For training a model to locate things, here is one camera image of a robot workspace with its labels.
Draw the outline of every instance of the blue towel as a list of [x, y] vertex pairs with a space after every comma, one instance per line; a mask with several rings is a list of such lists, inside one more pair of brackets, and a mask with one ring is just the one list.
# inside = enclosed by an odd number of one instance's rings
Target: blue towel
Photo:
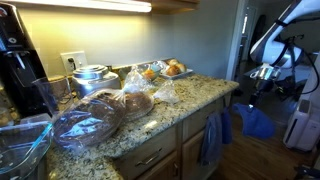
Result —
[[221, 113], [222, 124], [222, 143], [230, 144], [232, 142], [232, 124], [229, 114], [229, 108], [225, 107]]
[[240, 113], [243, 121], [242, 134], [261, 139], [270, 138], [275, 133], [273, 121], [256, 107], [248, 110], [248, 105], [236, 103], [233, 110]]
[[222, 150], [222, 127], [219, 113], [212, 113], [207, 118], [201, 147], [200, 164], [202, 166], [218, 163]]

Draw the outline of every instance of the granite countertop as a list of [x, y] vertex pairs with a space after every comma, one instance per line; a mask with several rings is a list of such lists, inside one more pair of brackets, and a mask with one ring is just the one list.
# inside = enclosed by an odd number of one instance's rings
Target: granite countertop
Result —
[[[157, 78], [159, 87], [166, 80]], [[237, 82], [199, 74], [174, 80], [180, 101], [175, 105], [155, 101], [143, 118], [120, 125], [105, 142], [78, 152], [61, 149], [52, 143], [47, 152], [48, 179], [123, 179], [113, 158], [125, 155], [148, 139], [182, 121], [185, 117], [238, 87]]]

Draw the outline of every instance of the wall outlet cover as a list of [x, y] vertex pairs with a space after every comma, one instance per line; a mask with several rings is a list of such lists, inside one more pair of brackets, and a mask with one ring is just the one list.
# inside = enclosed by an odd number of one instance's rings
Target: wall outlet cover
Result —
[[88, 64], [84, 51], [60, 53], [60, 56], [67, 75], [72, 75], [74, 70]]

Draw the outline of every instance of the white plate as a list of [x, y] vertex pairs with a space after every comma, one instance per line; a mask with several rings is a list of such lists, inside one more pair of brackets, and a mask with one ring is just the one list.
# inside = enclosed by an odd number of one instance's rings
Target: white plate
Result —
[[193, 72], [192, 69], [187, 69], [186, 72], [178, 74], [178, 75], [175, 75], [175, 76], [168, 76], [168, 75], [165, 75], [165, 74], [160, 74], [160, 76], [165, 78], [165, 79], [172, 79], [173, 80], [173, 79], [177, 79], [177, 78], [182, 78], [185, 75], [190, 74], [191, 72]]

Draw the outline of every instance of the metal pot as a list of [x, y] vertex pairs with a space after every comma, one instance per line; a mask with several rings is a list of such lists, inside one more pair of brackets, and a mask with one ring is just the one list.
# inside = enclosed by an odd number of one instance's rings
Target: metal pot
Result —
[[79, 99], [100, 89], [120, 89], [118, 74], [109, 72], [106, 66], [88, 65], [73, 71], [73, 84]]

